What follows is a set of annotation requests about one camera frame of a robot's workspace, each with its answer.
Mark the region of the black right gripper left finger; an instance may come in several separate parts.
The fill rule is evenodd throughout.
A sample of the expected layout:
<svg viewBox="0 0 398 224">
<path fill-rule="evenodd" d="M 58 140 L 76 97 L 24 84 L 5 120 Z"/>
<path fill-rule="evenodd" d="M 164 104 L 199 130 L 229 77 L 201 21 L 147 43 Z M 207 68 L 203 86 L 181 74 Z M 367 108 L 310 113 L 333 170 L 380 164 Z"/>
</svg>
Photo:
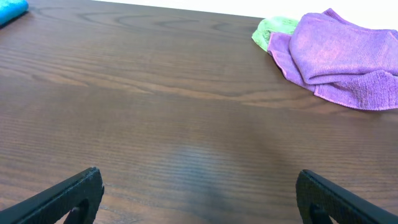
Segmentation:
<svg viewBox="0 0 398 224">
<path fill-rule="evenodd" d="M 91 224 L 104 194 L 101 172 L 90 167 L 63 182 L 1 211 L 1 223 Z"/>
</svg>

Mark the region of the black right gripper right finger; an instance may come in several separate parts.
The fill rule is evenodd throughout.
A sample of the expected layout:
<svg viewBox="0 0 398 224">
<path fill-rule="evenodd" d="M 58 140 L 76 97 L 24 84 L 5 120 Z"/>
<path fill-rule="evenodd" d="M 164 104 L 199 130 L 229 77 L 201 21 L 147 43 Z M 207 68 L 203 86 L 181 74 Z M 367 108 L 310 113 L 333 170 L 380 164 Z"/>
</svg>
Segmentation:
<svg viewBox="0 0 398 224">
<path fill-rule="evenodd" d="M 397 215 L 366 201 L 307 169 L 295 184 L 297 206 L 304 224 L 397 223 Z"/>
</svg>

